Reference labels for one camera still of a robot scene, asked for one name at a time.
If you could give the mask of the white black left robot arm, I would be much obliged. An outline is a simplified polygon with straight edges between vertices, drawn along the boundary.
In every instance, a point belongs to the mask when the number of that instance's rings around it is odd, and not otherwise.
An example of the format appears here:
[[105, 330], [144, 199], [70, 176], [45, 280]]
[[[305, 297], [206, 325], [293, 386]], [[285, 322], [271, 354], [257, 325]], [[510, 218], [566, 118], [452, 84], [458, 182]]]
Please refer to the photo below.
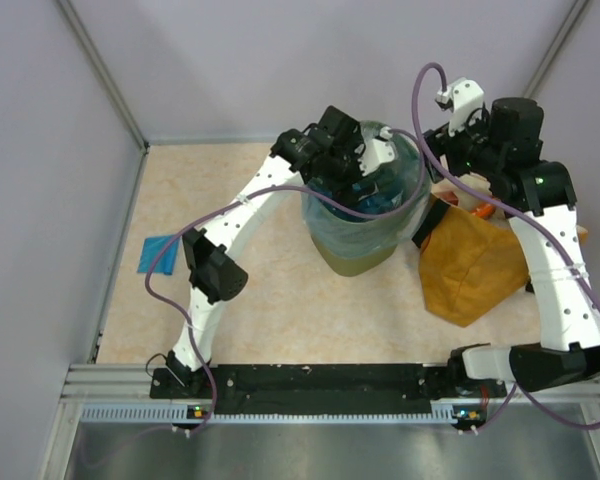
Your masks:
[[281, 203], [279, 188], [323, 181], [333, 199], [352, 207], [352, 185], [362, 178], [359, 160], [365, 149], [361, 122], [329, 106], [320, 120], [305, 130], [289, 129], [278, 136], [259, 170], [234, 198], [235, 208], [215, 214], [183, 234], [189, 318], [167, 356], [172, 384], [183, 395], [196, 396], [206, 387], [207, 374], [202, 367], [211, 360], [222, 311], [248, 280], [237, 260]]

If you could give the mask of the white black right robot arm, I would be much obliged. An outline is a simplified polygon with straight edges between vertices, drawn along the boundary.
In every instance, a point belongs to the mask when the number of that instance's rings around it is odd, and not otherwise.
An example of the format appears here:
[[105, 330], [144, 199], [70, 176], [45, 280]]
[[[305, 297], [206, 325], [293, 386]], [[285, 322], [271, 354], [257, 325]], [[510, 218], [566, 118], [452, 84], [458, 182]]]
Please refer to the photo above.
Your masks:
[[467, 396], [498, 379], [535, 392], [599, 377], [600, 304], [581, 254], [570, 174], [541, 157], [543, 109], [520, 97], [490, 108], [480, 98], [437, 102], [452, 116], [424, 135], [430, 164], [452, 182], [468, 173], [488, 181], [521, 245], [541, 321], [537, 343], [454, 350], [449, 388]]

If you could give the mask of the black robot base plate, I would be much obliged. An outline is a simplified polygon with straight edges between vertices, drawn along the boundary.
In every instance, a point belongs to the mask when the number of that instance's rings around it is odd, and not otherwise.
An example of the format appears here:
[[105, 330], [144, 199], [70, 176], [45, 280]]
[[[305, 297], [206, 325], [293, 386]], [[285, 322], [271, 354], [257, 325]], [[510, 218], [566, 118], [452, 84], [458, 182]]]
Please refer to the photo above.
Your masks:
[[224, 364], [211, 369], [219, 415], [429, 413], [431, 402], [506, 396], [494, 380], [456, 385], [445, 366], [423, 364]]

